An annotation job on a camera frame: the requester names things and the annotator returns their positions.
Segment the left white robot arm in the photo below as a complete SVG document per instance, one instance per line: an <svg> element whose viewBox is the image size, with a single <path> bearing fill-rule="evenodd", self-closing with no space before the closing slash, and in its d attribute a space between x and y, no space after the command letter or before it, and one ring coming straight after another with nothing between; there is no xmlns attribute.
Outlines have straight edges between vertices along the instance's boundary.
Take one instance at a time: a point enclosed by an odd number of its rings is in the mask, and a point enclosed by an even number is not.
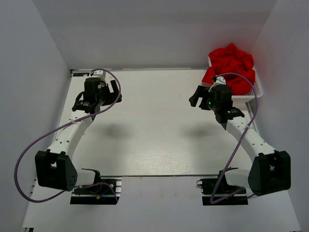
<svg viewBox="0 0 309 232"><path fill-rule="evenodd" d="M79 93L72 107L69 124L60 130L55 141L35 155L38 184L41 187L71 191L85 186L90 192L101 190L99 171L76 169L72 163L74 151L87 128L92 124L102 106L113 106L121 101L116 80L109 84L104 78L89 77L84 90Z"/></svg>

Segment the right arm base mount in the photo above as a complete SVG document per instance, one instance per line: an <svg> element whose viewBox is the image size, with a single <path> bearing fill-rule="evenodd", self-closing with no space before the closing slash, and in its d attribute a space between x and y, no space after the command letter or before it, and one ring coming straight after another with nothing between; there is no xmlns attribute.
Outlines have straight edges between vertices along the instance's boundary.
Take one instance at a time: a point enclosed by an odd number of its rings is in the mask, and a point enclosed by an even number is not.
<svg viewBox="0 0 309 232"><path fill-rule="evenodd" d="M211 204L211 195L214 190L214 187L217 183L218 178L202 178L197 180L196 185L201 188L202 192L202 204L203 206L232 206L232 205L248 205L248 199L247 199L247 192L244 188L242 191L238 192L237 194L224 199L216 204ZM217 200L219 198L222 198L226 195L229 195L236 190L238 190L239 187L237 186L229 186L226 181L223 179L220 182L220 185L213 197L213 200Z"/></svg>

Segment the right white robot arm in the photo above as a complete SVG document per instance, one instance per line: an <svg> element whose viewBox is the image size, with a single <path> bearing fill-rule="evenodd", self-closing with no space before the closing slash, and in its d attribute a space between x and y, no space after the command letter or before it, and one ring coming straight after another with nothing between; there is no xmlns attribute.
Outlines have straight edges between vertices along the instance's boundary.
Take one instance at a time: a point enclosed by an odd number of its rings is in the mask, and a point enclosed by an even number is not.
<svg viewBox="0 0 309 232"><path fill-rule="evenodd" d="M254 195L263 196L290 189L290 155L276 150L250 127L244 113L234 107L229 86L198 86L189 102L192 107L213 111L216 121L237 140L236 147L242 147L252 161L250 170L242 170L230 167L229 160L218 174L213 195L221 190L230 197L250 189Z"/></svg>

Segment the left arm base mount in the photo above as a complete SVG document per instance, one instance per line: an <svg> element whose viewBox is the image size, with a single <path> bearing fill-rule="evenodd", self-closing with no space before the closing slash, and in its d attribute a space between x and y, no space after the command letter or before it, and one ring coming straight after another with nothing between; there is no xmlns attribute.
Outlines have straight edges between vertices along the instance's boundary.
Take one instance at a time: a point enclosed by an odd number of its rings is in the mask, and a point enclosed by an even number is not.
<svg viewBox="0 0 309 232"><path fill-rule="evenodd" d="M121 195L121 177L101 177L98 185L91 188L75 188L70 197L72 205L116 205Z"/></svg>

